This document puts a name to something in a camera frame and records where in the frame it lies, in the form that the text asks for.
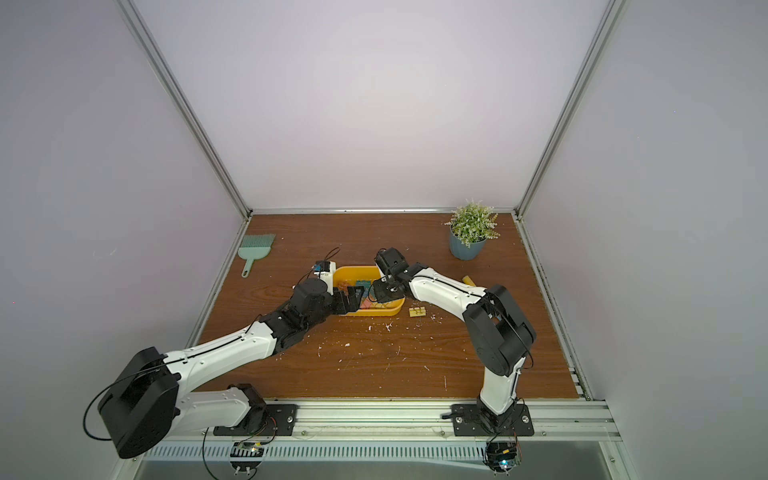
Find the yellow plastic storage box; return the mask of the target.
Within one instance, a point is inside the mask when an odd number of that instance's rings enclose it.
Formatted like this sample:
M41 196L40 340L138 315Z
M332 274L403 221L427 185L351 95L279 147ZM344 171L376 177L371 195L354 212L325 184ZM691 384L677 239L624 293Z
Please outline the yellow plastic storage box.
M344 266L336 270L333 286L347 293L348 287L362 287L362 300L354 312L345 313L347 317L389 317L400 312L405 300L379 302L373 290L373 282L382 277L377 266Z

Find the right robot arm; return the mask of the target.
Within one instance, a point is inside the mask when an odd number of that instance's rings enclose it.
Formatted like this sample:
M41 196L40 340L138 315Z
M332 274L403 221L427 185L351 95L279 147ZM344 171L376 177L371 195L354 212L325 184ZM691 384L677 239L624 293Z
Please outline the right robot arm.
M436 306L463 321L483 364L479 405L501 417L516 403L516 388L537 334L511 293L502 285L473 287L431 267L410 264L395 248L381 250L375 263L382 277L373 283L374 298L410 298Z

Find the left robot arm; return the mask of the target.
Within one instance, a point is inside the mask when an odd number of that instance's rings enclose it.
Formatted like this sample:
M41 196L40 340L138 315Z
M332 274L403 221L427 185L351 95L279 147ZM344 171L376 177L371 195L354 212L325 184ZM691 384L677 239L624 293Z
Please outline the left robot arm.
M361 286L339 289L312 278L276 310L229 335L165 354L154 347L138 352L98 404L118 456L137 457L172 433L266 433L273 423L254 387L241 383L202 392L200 386L287 350L332 315L357 311L365 293Z

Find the green plastic dustpan brush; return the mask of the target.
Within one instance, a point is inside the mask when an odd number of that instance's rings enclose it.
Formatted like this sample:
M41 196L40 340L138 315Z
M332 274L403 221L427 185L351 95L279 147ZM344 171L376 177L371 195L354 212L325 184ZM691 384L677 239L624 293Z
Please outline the green plastic dustpan brush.
M244 235L238 248L237 255L244 261L241 277L247 278L256 261L264 259L272 249L276 235Z

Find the potted green plant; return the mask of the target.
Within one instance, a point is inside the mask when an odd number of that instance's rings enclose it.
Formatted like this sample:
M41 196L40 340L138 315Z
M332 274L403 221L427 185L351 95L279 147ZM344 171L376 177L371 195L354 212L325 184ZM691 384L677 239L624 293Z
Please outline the potted green plant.
M474 201L455 209L446 223L451 253L462 261L476 258L487 241L500 237L497 217L493 207Z

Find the left controller board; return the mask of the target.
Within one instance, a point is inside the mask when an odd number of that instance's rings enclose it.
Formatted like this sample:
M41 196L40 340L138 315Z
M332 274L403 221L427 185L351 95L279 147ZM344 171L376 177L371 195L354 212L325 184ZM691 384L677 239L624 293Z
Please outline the left controller board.
M266 449L257 442L235 442L229 454L230 466L235 475L245 474L252 478L262 463Z

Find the controller board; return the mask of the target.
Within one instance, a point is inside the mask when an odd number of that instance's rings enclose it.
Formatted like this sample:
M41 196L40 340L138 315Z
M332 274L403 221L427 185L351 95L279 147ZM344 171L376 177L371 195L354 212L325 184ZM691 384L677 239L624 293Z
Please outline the controller board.
M266 449L257 442L235 442L229 454L230 466L235 475L245 474L252 478L262 463Z
M509 441L488 442L483 463L494 473L508 474L521 463L520 447Z

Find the right controller board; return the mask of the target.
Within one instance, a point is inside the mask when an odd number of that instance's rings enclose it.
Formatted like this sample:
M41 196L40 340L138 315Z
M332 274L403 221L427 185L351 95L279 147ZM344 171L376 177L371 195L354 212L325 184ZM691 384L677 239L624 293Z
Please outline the right controller board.
M521 463L520 447L509 441L488 442L483 463L494 473L508 474Z

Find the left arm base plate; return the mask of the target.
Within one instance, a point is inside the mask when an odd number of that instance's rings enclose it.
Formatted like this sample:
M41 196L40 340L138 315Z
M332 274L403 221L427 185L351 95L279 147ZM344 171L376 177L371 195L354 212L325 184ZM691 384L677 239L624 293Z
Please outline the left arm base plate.
M249 411L235 426L217 426L214 436L230 437L288 437L293 434L297 420L297 404L267 404Z

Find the aluminium front rail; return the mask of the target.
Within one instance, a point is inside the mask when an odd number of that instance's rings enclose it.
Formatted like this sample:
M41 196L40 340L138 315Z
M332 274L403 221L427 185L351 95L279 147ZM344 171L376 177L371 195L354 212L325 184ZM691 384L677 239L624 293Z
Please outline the aluminium front rail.
M471 436L459 436L466 420L451 416L454 404L473 405L473 400L444 399L286 399L267 403L280 411L278 425L291 425L295 442L485 442L493 435L476 426ZM621 434L607 403L584 400L536 400L517 402L527 411L513 413L517 436L524 441L619 442Z

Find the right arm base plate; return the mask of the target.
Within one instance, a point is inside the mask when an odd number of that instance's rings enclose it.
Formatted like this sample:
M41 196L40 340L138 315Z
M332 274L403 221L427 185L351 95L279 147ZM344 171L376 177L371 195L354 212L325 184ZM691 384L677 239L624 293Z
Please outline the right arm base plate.
M535 434L532 416L525 403L514 402L504 413L495 414L482 403L453 404L448 413L441 415L450 420L455 436L522 436Z

